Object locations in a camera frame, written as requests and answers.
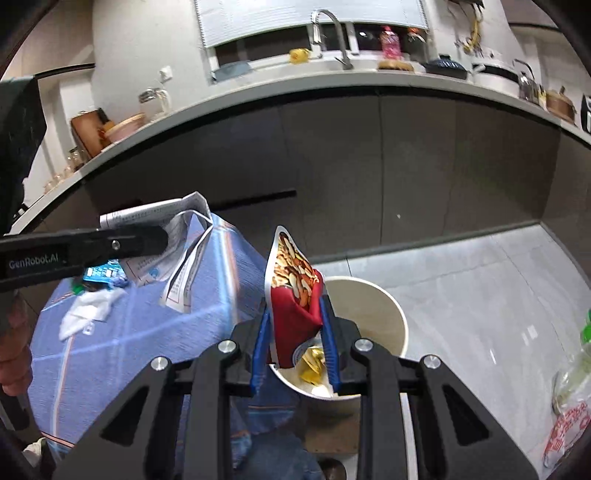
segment kettle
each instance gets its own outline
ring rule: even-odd
[[[535,81],[534,72],[528,63],[517,59],[514,61],[525,65],[531,73],[531,78],[527,76],[526,72],[521,72],[519,75],[519,98],[540,106],[540,87]]]

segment window blind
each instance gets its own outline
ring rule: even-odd
[[[341,22],[428,28],[421,0],[195,0],[203,43],[215,47],[238,38],[310,23],[326,8]],[[321,22],[327,21],[324,15]]]

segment kitchen counter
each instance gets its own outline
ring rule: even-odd
[[[134,135],[110,146],[95,157],[79,171],[75,172],[67,180],[60,183],[55,189],[35,202],[13,225],[11,233],[22,232],[35,217],[42,214],[52,203],[59,203],[60,197],[66,194],[78,182],[82,181],[90,173],[104,166],[113,158],[124,153],[130,148],[144,142],[171,128],[185,122],[203,117],[213,112],[222,111],[232,106],[253,102],[288,93],[304,92],[307,90],[319,90],[339,87],[408,87],[415,89],[433,90],[435,92],[448,92],[461,96],[475,97],[496,102],[503,107],[510,107],[533,115],[550,125],[557,125],[563,131],[575,136],[586,145],[591,146],[591,135],[581,131],[574,125],[556,118],[552,114],[523,100],[504,95],[502,93],[479,87],[469,82],[449,79],[421,73],[404,72],[376,72],[372,69],[356,69],[351,71],[340,70],[338,65],[332,66],[334,71],[313,71],[315,65],[309,65],[310,71],[305,74],[298,73],[291,77],[283,77],[281,80],[273,80],[268,72],[252,72],[246,76],[227,80],[212,87],[215,94],[206,100],[189,106],[169,115],[157,122],[153,122],[141,128]]]

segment red snack bag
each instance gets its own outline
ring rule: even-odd
[[[265,299],[273,323],[271,359],[280,368],[293,368],[320,331],[322,289],[322,276],[278,226],[265,271]]]

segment pink bottle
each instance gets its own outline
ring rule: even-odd
[[[385,59],[399,60],[402,58],[402,50],[400,49],[400,39],[389,26],[384,27],[384,31],[379,36],[382,43],[382,53]]]

